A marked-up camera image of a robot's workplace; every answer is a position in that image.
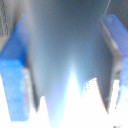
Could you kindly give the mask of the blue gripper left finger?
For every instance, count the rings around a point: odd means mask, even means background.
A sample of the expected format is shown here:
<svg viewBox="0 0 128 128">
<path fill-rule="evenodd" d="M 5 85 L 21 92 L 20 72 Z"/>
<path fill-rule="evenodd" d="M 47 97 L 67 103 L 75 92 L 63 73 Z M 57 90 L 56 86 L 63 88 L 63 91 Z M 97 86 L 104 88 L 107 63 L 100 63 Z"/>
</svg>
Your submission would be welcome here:
<svg viewBox="0 0 128 128">
<path fill-rule="evenodd" d="M 29 119 L 23 73 L 29 43 L 29 26 L 26 16 L 22 15 L 0 51 L 0 75 L 10 119 L 15 122 Z"/>
</svg>

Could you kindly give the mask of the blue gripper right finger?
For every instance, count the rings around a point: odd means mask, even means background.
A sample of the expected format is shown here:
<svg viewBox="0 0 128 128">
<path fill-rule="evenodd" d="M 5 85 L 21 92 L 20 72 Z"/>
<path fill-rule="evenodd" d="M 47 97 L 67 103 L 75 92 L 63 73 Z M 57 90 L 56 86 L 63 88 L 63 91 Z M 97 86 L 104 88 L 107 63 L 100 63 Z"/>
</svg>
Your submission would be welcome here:
<svg viewBox="0 0 128 128">
<path fill-rule="evenodd" d="M 128 111 L 128 30 L 114 14 L 104 15 L 101 24 L 114 58 L 113 79 L 119 80 L 116 109 Z"/>
</svg>

